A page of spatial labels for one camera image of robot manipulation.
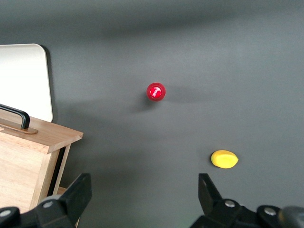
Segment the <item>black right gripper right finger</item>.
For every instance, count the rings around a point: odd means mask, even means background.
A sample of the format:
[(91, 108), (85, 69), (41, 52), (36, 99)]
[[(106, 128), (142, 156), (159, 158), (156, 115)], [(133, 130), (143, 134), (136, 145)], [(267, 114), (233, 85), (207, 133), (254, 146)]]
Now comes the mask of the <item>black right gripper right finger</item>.
[(224, 199), (206, 173), (198, 176), (198, 198), (203, 210), (192, 228), (280, 228), (280, 208), (262, 205), (251, 211), (232, 199)]

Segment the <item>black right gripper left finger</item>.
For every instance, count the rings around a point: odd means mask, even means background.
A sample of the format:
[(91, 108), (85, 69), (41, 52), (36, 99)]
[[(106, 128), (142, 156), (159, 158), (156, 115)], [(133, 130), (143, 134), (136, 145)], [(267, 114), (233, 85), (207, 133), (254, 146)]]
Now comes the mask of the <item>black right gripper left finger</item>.
[(48, 196), (22, 213), (17, 207), (0, 209), (2, 228), (74, 228), (92, 198), (91, 174), (80, 174), (62, 195)]

